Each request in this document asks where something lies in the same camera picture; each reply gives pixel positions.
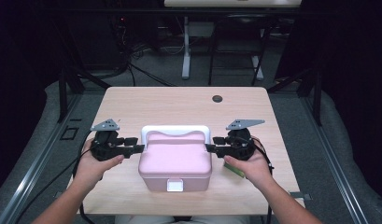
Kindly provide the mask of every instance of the human arm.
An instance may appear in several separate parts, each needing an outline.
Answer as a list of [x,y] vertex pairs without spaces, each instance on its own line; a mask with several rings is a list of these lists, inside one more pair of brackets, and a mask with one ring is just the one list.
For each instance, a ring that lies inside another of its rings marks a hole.
[[[254,142],[258,147],[262,147],[259,141]],[[276,183],[260,151],[255,150],[248,161],[240,161],[231,156],[225,156],[224,160],[243,171],[247,179],[261,191],[279,223],[321,223]]]
[[[90,149],[92,139],[83,151]],[[77,174],[68,189],[54,201],[33,223],[71,223],[86,195],[95,187],[104,172],[123,161],[122,155],[108,161],[98,161],[90,151],[80,159]]]

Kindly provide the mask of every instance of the finger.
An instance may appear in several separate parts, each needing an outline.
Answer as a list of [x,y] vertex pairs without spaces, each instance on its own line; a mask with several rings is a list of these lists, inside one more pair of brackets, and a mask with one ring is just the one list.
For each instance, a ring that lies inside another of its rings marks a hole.
[[236,158],[233,158],[231,156],[225,156],[223,159],[233,167],[239,169],[239,170],[244,170],[246,163],[244,161],[240,161]]
[[104,164],[104,168],[106,170],[109,170],[111,169],[112,167],[120,164],[122,161],[124,160],[124,156],[123,155],[119,155],[119,156],[116,156],[110,160],[107,160],[107,161],[103,161],[103,164]]

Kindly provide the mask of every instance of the wrist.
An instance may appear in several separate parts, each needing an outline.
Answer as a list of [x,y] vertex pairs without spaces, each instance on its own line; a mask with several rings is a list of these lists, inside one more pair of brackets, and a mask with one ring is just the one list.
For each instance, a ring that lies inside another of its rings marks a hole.
[[267,190],[274,189],[278,184],[276,181],[269,175],[266,178],[263,178],[262,181],[253,182],[255,188],[257,188],[260,192],[264,193]]
[[86,196],[92,189],[86,187],[74,180],[71,185],[68,187],[67,191],[70,191],[76,195]]

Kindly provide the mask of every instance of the black chair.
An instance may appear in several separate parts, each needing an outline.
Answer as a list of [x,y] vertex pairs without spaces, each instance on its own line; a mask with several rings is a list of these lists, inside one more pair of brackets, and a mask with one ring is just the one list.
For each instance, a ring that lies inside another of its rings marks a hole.
[[[277,19],[267,15],[229,15],[215,24],[210,52],[210,69],[208,85],[211,85],[213,69],[254,69],[251,85],[255,84],[258,71],[272,30],[276,27]],[[218,54],[248,55],[258,57],[258,64],[247,66],[214,65],[214,58]]]

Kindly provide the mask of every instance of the gray carpet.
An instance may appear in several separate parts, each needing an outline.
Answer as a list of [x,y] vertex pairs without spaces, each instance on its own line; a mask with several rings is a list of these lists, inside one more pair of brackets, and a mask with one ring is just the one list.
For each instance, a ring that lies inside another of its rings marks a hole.
[[[262,64],[265,80],[258,82],[256,86],[269,88],[275,85],[274,74],[284,45],[285,40],[272,38]],[[180,76],[182,52],[169,54],[164,50],[160,53],[146,51],[143,57],[133,60],[133,63],[151,74],[178,86],[206,86],[208,57],[205,54],[205,49],[205,40],[199,39],[193,43],[191,78],[189,80],[183,80]],[[151,80],[150,77],[135,70],[134,76],[137,86],[162,86],[160,83]],[[250,76],[214,77],[213,86],[249,86],[251,79]],[[113,86],[133,85],[129,71],[118,77],[105,79],[105,81]],[[64,127],[70,129],[78,129],[78,132],[73,140],[60,140],[64,131],[58,134],[45,169],[40,174],[26,202],[29,202],[40,189],[46,186],[53,177],[76,157],[83,137],[92,125],[104,92],[88,80],[83,80],[83,82],[87,90],[81,95],[78,105],[64,125]],[[27,170],[41,150],[44,150],[50,135],[55,130],[56,121],[59,118],[58,84],[53,83],[46,88],[46,92],[48,94],[47,105],[35,133],[6,183],[0,189],[0,217]],[[300,189],[313,198],[312,201],[305,202],[306,208],[325,223],[353,223],[347,205],[324,157],[323,146],[313,128],[313,121],[308,118],[307,113],[309,112],[302,104],[302,99],[299,99],[293,93],[293,87],[286,88],[286,91],[282,93],[270,94],[270,98]],[[357,199],[361,203],[361,208],[368,221],[370,223],[382,223],[382,200],[368,187],[360,170],[352,160],[351,145],[348,141],[346,128],[343,126],[332,100],[326,94],[323,94],[322,97],[321,120],[323,129],[329,137],[334,152],[346,173],[351,187],[355,191]],[[65,190],[71,175],[71,169],[72,167],[39,196],[24,214],[20,223],[30,223],[49,206],[57,192]],[[90,219],[95,223],[113,223],[113,217],[90,216]],[[261,223],[258,217],[253,219],[255,223]],[[74,223],[85,222],[81,217],[77,217]]]

